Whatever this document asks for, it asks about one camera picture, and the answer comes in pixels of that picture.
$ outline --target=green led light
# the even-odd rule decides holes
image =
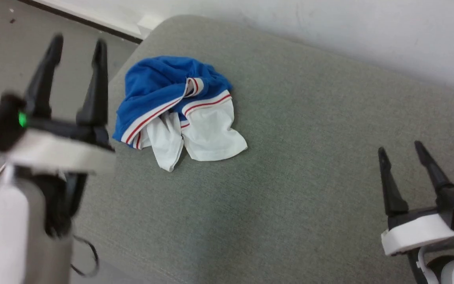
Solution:
[[[19,112],[19,124],[22,127],[27,127],[27,115],[23,112]]]

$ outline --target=cloth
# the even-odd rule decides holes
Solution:
[[[152,146],[159,167],[169,172],[183,146],[197,161],[236,156],[247,144],[231,128],[231,88],[211,65],[195,59],[144,59],[126,74],[113,138],[134,149]]]

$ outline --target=gray cushion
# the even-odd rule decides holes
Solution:
[[[110,131],[125,72],[159,55],[212,64],[234,86],[248,150],[219,162],[186,153],[168,173],[151,149],[113,142],[113,176],[92,178],[78,218],[101,257],[155,282],[405,283],[386,257],[377,149],[411,208],[434,204],[423,140],[454,181],[454,92],[245,27],[165,21],[110,83]]]

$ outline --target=white wall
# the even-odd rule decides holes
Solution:
[[[223,19],[454,88],[454,0],[38,1],[81,6],[133,34],[144,16]]]

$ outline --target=baseboard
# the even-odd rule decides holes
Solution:
[[[96,14],[93,11],[65,2],[56,0],[19,0],[45,11],[58,14],[65,18],[93,26],[99,30],[115,34],[135,43],[143,39],[139,27],[136,24],[118,21],[114,18]]]

